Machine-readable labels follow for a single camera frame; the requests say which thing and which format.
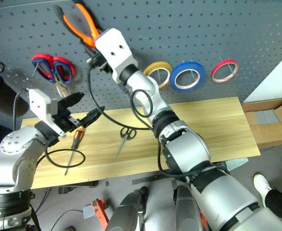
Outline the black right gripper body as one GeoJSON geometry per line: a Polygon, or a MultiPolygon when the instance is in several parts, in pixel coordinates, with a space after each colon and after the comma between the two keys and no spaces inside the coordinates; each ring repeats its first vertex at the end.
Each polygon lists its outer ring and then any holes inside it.
{"type": "Polygon", "coordinates": [[[98,68],[100,71],[105,71],[106,73],[113,72],[107,60],[99,51],[94,56],[92,56],[87,60],[87,64],[91,68],[98,68]]]}

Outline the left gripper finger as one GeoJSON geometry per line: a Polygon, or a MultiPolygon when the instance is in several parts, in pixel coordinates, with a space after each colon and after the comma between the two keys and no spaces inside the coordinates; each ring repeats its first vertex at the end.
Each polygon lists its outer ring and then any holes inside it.
{"type": "Polygon", "coordinates": [[[104,111],[104,109],[105,107],[102,106],[88,112],[87,115],[80,120],[80,126],[83,128],[87,128],[88,126],[90,126],[101,116],[101,111],[104,111]]]}
{"type": "Polygon", "coordinates": [[[61,99],[57,104],[57,113],[63,112],[65,109],[74,106],[84,97],[83,92],[76,92],[61,99]]]}

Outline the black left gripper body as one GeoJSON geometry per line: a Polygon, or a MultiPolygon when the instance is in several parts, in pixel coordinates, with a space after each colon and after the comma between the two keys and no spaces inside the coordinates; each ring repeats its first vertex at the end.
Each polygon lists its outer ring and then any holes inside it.
{"type": "Polygon", "coordinates": [[[52,119],[63,132],[72,132],[81,126],[80,120],[73,118],[68,109],[63,109],[58,114],[52,115],[52,119]]]}

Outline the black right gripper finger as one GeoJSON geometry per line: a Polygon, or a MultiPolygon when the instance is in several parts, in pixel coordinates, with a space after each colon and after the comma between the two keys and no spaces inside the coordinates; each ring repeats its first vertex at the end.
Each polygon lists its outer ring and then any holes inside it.
{"type": "Polygon", "coordinates": [[[83,39],[80,39],[81,44],[84,47],[85,52],[90,56],[93,57],[95,55],[95,49],[93,49],[91,46],[86,44],[83,39]]]}

